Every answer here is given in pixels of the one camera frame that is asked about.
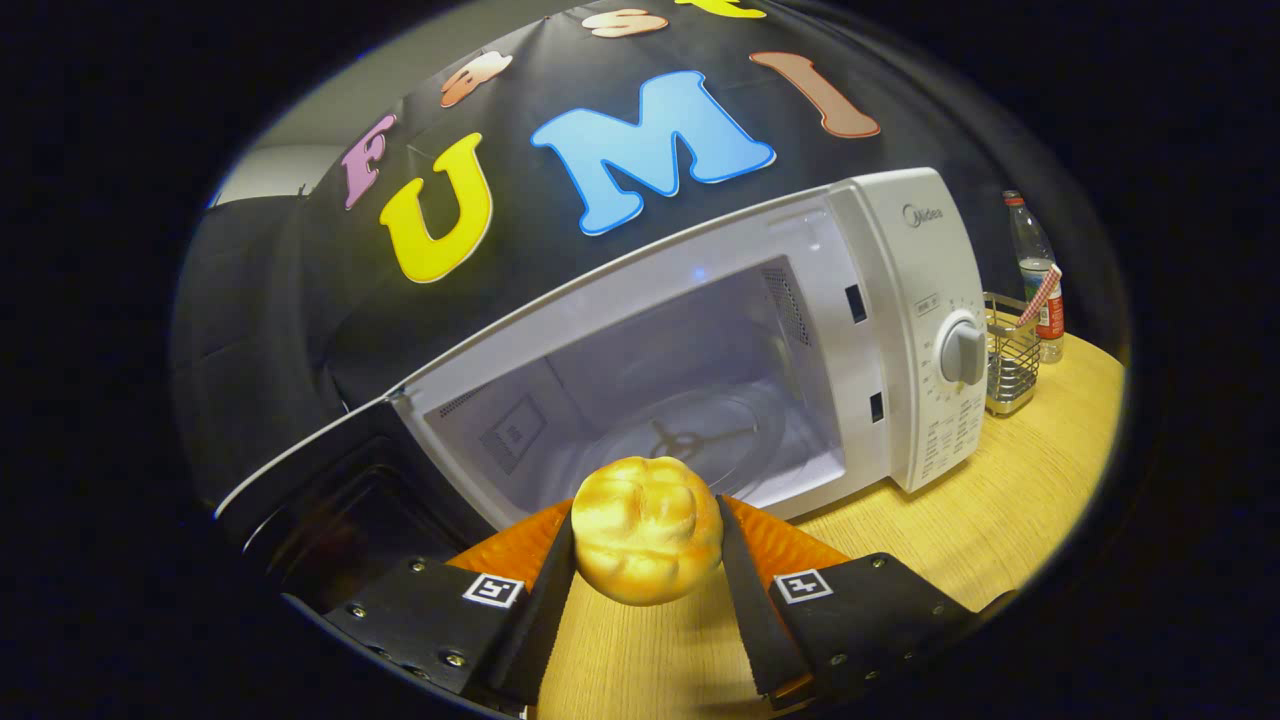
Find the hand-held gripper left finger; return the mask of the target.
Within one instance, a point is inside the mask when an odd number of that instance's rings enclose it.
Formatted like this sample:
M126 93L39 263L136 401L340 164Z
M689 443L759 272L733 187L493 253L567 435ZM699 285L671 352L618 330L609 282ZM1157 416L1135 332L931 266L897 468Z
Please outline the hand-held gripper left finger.
M573 574L566 500L445 562L399 559L325 630L415 685L515 714L539 702Z

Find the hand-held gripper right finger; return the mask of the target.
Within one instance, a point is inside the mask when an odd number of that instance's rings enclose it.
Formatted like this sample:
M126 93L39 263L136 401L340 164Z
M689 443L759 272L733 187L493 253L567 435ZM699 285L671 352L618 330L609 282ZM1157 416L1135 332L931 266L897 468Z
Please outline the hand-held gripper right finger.
M744 501L717 501L739 634L776 711L861 698L986 621L891 553L851 559Z

